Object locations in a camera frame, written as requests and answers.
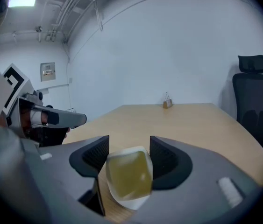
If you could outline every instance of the wooden table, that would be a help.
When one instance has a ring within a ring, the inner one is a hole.
[[[109,152],[144,146],[151,135],[182,141],[225,156],[263,186],[263,148],[236,120],[213,104],[123,105],[70,133],[64,143],[109,135]],[[106,219],[122,222],[132,210],[117,204],[106,181],[105,165],[99,185]]]

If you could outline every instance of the wooden holder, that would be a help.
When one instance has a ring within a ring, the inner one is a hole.
[[[163,108],[164,109],[169,109],[169,108],[171,108],[172,106],[173,106],[173,102],[172,102],[172,100],[170,99],[170,103],[171,103],[171,106],[170,107],[168,107],[168,104],[167,104],[167,102],[166,101],[164,101],[163,102]]]

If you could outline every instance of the black mesh chair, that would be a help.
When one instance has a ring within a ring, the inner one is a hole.
[[[237,121],[263,147],[263,56],[238,56],[243,73],[233,76]]]

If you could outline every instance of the chair headrest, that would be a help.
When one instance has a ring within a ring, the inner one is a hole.
[[[241,72],[263,74],[263,55],[238,56],[238,59]]]

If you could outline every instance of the ceiling light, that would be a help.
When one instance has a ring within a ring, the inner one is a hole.
[[[9,0],[8,7],[33,7],[36,0]]]

